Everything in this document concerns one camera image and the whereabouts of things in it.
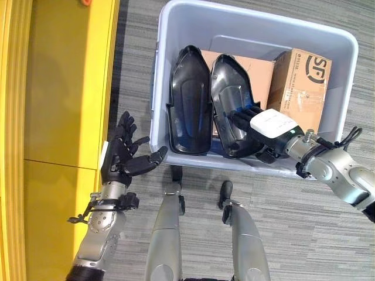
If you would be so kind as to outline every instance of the gray carpet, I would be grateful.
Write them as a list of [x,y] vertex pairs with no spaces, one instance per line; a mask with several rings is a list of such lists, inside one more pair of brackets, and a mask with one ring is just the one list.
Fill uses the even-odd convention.
[[[124,110],[138,125],[136,137],[149,134],[149,97],[158,16],[167,0],[121,2],[115,50],[110,134]],[[361,137],[349,148],[367,167],[374,149],[374,1],[245,1],[225,4],[309,20],[348,30],[359,42],[359,58],[344,134],[359,125]],[[148,147],[140,149],[147,153]],[[130,190],[141,200],[128,212],[125,238],[106,273],[107,281],[143,280],[151,229],[170,181],[167,165],[133,179]],[[259,176],[184,167],[186,215],[180,218],[184,277],[230,280],[231,229],[216,208],[223,180],[234,183],[233,197],[255,219],[270,266],[271,280],[375,280],[375,227],[341,202],[331,190],[302,179]]]

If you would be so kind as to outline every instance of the robotic hand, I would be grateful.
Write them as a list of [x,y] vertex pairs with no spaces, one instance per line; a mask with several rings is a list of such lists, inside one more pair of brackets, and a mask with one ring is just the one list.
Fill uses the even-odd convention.
[[124,230],[124,211],[138,208],[136,194],[127,192],[132,177],[156,168],[168,151],[163,146],[151,155],[134,158],[138,147],[149,142],[148,136],[132,141],[136,128],[134,118],[125,111],[105,153],[100,171],[101,192],[91,193],[85,212],[68,220],[74,224],[83,222],[88,229],[66,277],[67,281],[102,281]]
[[274,109],[244,108],[231,112],[229,117],[235,126],[266,146],[255,155],[259,160],[270,164],[280,158],[293,158],[299,176],[313,176],[326,183],[343,201],[375,222],[375,174],[346,151],[361,128],[354,127],[344,140],[331,143],[311,129],[304,134],[293,119]]

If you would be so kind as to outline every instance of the black plastic cover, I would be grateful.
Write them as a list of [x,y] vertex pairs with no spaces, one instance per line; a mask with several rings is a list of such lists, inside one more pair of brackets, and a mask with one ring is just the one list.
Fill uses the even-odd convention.
[[236,127],[228,116],[256,104],[247,72],[227,54],[220,55],[211,74],[211,96],[215,107],[214,121],[221,144],[230,158],[240,158],[258,152],[263,144]]
[[180,51],[171,71],[170,88],[171,103],[166,107],[172,151],[188,155],[207,153],[213,122],[210,70],[197,47],[190,45]]

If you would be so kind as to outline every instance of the storage bin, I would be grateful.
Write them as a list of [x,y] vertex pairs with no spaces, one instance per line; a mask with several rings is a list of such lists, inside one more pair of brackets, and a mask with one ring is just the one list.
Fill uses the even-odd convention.
[[[269,61],[292,48],[331,59],[319,134],[329,141],[341,139],[358,55],[358,43],[352,34],[270,13],[206,1],[174,0],[164,6],[159,17],[151,93],[150,146],[153,152],[163,145],[169,146],[165,106],[169,102],[169,77],[180,49],[189,44],[202,50]],[[253,156],[227,159],[213,152],[190,156],[169,151],[165,163],[297,177],[295,162],[291,159],[267,165]]]

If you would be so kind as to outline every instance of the metal forearm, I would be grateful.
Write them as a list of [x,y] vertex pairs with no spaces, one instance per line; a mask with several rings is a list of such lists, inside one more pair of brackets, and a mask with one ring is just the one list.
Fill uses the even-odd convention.
[[263,242],[251,215],[231,199],[223,206],[227,209],[225,223],[232,226],[234,281],[270,281]]
[[[300,136],[293,138],[286,152],[293,159],[301,161],[313,149],[321,146],[316,137],[308,139]],[[343,149],[326,149],[311,156],[304,171],[317,180],[327,184],[343,201],[363,211],[375,202],[375,174],[356,163]]]
[[146,281],[181,280],[181,249],[179,232],[179,183],[172,183],[160,206],[146,263]]
[[[103,184],[100,200],[117,200],[126,194],[124,184],[113,181]],[[97,205],[88,219],[86,236],[74,260],[74,265],[107,270],[115,252],[121,231],[124,230],[125,214],[114,211],[115,203]]]

